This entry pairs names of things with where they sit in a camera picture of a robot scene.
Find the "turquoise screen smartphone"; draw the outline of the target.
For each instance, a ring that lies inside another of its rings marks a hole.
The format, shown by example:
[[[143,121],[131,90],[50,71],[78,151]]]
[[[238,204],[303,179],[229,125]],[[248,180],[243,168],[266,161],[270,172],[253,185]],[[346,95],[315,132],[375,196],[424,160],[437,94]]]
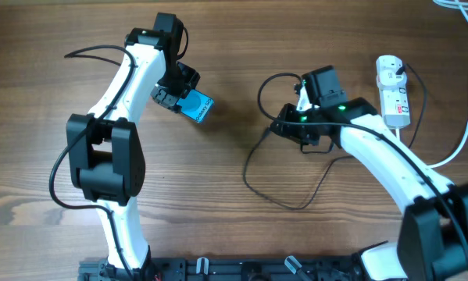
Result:
[[[181,98],[177,104],[181,107],[180,113],[192,119],[196,123],[202,123],[214,105],[214,100],[209,96],[191,90],[186,98]]]

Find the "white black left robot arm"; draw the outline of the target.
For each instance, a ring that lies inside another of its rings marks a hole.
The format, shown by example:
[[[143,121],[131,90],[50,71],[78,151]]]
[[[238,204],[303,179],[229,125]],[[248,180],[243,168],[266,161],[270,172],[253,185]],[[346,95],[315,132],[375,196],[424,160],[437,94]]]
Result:
[[[197,91],[199,73],[181,62],[188,30],[176,15],[160,12],[151,29],[134,28],[120,51],[118,71],[88,114],[73,114],[66,124],[67,146],[55,161],[48,181],[52,200],[73,209],[55,193],[55,176],[69,160],[72,184],[98,212],[109,245],[102,277],[111,280],[156,280],[150,246],[143,236],[137,195],[145,181],[145,157],[138,124],[148,100],[202,123],[214,100]]]

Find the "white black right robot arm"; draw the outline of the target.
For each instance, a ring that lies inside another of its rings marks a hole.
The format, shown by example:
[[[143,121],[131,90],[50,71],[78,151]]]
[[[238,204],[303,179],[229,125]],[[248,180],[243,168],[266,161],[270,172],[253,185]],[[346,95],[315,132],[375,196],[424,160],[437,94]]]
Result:
[[[321,137],[361,162],[402,213],[398,240],[358,255],[364,280],[446,280],[468,272],[468,183],[456,185],[405,146],[364,98],[349,100],[333,66],[306,73],[298,104],[270,116],[270,131],[300,145]]]

